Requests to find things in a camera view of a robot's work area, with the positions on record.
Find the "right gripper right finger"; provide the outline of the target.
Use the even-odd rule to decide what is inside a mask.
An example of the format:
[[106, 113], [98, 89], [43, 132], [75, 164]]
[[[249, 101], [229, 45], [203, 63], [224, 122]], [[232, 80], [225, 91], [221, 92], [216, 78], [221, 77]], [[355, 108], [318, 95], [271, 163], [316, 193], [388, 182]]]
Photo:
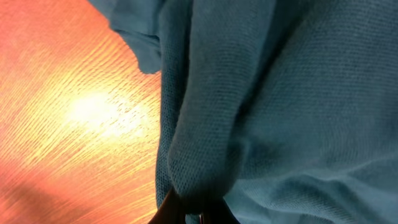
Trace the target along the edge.
[[211, 202], [200, 215], [201, 224], [239, 224], [223, 199]]

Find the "blue polo shirt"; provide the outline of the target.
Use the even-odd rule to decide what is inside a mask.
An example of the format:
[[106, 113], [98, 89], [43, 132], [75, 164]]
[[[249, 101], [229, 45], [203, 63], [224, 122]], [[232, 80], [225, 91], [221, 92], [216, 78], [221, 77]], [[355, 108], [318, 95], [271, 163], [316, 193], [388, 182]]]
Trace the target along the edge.
[[158, 209], [239, 223], [397, 222], [396, 0], [93, 5], [160, 72]]

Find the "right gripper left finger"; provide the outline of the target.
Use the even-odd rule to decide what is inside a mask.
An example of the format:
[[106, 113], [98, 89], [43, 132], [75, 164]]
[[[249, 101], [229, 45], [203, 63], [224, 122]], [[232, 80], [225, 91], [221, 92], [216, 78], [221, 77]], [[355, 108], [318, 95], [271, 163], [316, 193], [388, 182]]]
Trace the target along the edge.
[[174, 189], [170, 189], [148, 224], [186, 224], [185, 216], [180, 198]]

